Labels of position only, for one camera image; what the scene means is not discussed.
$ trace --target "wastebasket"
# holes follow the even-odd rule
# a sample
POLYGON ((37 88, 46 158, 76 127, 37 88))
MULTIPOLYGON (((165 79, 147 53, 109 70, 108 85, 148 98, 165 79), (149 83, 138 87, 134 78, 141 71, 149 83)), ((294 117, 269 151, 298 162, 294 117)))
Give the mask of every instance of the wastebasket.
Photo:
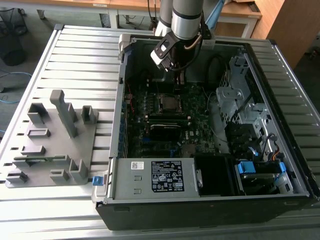
POLYGON ((23 10, 19 8, 0 11, 1 21, 8 24, 8 28, 13 28, 13 33, 17 36, 21 36, 28 31, 22 11, 23 10))
POLYGON ((10 22, 0 21, 0 58, 7 66, 23 63, 26 53, 10 22))

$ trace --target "motherboard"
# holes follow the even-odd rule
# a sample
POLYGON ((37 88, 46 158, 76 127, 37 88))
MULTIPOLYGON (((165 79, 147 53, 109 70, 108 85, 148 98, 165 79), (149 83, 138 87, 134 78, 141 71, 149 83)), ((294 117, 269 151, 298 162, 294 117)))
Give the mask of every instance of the motherboard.
POLYGON ((129 158, 190 158, 214 153, 207 110, 208 95, 197 84, 174 85, 146 80, 126 84, 129 158))

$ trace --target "table surface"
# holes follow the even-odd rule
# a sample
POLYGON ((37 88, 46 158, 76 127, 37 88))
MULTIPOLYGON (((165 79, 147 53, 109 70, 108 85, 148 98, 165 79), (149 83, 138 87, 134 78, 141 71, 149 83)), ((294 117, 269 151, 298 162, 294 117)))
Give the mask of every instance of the table surface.
MULTIPOLYGON (((87 8, 101 8, 94 4, 107 5, 110 9, 124 9, 135 11, 148 11, 147 0, 2 0, 3 2, 20 2, 30 4, 48 4, 87 8)), ((150 1, 150 7, 153 9, 153 0, 150 1)), ((160 10, 160 0, 156 0, 156 9, 160 10)), ((260 12, 253 12, 247 3, 230 2, 226 4, 221 12, 222 17, 240 17, 260 19, 260 12)))

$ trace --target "blue cable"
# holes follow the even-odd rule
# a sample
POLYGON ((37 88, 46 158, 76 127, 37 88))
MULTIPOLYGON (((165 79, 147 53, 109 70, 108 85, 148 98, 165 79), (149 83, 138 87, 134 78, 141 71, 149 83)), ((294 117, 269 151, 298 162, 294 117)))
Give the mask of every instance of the blue cable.
POLYGON ((25 72, 25 71, 13 71, 13 72, 8 72, 8 71, 4 71, 2 69, 0 69, 0 72, 4 72, 6 74, 0 76, 0 78, 4 77, 4 76, 7 76, 9 74, 25 74, 25 75, 28 75, 29 77, 32 77, 32 74, 28 73, 28 72, 25 72))
MULTIPOLYGON (((0 69, 0 72, 4 72, 5 73, 5 74, 1 75, 0 78, 8 76, 10 74, 25 74, 25 75, 28 75, 30 78, 32 77, 32 74, 30 74, 28 72, 24 72, 24 71, 7 72, 7 71, 4 71, 4 70, 0 69)), ((4 100, 0 99, 0 102, 4 103, 4 104, 16 104, 16 103, 19 103, 20 101, 4 101, 4 100)))
POLYGON ((16 104, 16 103, 19 103, 20 101, 4 101, 0 99, 0 102, 4 104, 16 104))

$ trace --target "wooden cabinet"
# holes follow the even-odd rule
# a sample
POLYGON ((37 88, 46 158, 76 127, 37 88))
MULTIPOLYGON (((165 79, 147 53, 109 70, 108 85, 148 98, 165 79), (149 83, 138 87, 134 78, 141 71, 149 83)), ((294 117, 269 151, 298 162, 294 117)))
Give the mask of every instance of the wooden cabinet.
POLYGON ((294 68, 320 31, 320 0, 255 0, 262 18, 252 38, 273 39, 294 68))

